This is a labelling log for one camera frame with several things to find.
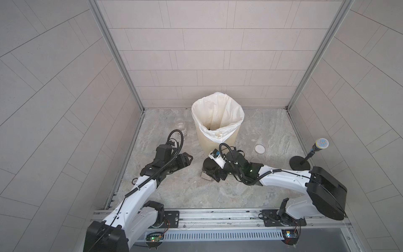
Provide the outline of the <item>black lid glass jar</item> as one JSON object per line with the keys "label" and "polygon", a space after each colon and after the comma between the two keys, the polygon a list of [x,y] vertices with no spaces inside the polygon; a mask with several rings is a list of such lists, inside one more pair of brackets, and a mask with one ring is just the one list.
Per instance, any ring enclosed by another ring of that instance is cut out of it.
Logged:
{"label": "black lid glass jar", "polygon": [[208,157],[203,162],[201,177],[205,180],[219,182],[220,178],[216,175],[219,168],[217,163]]}

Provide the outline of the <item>white lid rose tea jar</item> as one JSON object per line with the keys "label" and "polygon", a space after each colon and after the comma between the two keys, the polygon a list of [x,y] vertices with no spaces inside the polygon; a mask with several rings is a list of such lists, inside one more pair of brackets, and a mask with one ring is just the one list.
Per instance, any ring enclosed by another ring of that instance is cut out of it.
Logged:
{"label": "white lid rose tea jar", "polygon": [[184,137],[187,136],[187,124],[184,118],[176,118],[174,120],[175,128],[180,130]]}

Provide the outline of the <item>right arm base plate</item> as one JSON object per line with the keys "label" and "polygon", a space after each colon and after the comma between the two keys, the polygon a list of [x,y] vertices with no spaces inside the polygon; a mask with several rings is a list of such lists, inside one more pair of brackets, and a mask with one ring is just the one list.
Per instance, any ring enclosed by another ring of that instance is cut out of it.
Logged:
{"label": "right arm base plate", "polygon": [[304,227],[307,225],[304,218],[294,219],[288,214],[278,214],[279,210],[261,210],[258,217],[263,220],[265,227]]}

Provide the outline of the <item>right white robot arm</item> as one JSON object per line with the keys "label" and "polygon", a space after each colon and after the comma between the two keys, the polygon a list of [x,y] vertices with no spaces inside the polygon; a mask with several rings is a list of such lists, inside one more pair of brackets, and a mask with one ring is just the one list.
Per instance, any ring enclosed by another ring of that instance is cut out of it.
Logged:
{"label": "right white robot arm", "polygon": [[301,197],[283,200],[277,211],[283,223],[317,214],[337,221],[346,216],[347,188],[320,167],[309,171],[275,169],[248,162],[238,152],[221,155],[214,150],[205,160],[203,171],[217,182],[224,181],[231,174],[247,186],[277,186],[300,192]]}

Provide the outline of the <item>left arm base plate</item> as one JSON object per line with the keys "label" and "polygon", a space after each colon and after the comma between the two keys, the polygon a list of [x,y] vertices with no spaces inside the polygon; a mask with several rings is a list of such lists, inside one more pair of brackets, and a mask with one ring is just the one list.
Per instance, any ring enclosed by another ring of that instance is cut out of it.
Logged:
{"label": "left arm base plate", "polygon": [[179,211],[165,211],[164,216],[161,220],[157,219],[157,223],[150,226],[153,229],[167,229],[167,228],[178,228],[179,225]]}

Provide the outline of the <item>white jar lid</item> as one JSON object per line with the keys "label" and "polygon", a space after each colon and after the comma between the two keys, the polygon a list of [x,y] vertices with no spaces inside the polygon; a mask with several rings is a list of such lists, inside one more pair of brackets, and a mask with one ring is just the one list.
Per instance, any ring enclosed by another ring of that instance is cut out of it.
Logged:
{"label": "white jar lid", "polygon": [[258,154],[264,154],[266,152],[266,149],[263,145],[257,144],[255,145],[255,152]]}

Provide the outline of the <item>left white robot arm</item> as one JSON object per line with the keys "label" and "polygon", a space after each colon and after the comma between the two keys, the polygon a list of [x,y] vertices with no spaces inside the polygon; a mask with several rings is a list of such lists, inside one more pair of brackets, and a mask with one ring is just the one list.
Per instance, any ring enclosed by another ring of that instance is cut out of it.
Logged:
{"label": "left white robot arm", "polygon": [[122,202],[103,219],[94,221],[86,231],[85,252],[128,252],[151,226],[160,227],[164,221],[164,205],[149,197],[169,173],[189,165],[193,157],[181,153],[171,142],[156,149],[154,160],[141,171],[133,189]]}

